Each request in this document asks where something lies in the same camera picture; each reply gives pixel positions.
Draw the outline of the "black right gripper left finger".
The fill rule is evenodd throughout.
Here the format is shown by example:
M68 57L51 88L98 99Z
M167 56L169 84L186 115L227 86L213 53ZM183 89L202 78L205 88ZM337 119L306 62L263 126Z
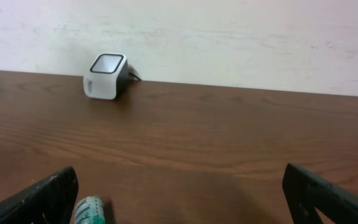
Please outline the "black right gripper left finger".
M70 223L79 184L65 167L0 202L0 223Z

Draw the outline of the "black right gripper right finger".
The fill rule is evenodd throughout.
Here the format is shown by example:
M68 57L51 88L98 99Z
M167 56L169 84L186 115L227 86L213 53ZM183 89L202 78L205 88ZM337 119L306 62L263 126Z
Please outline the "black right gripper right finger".
M286 166L282 188L294 223L358 223L358 196L296 165Z

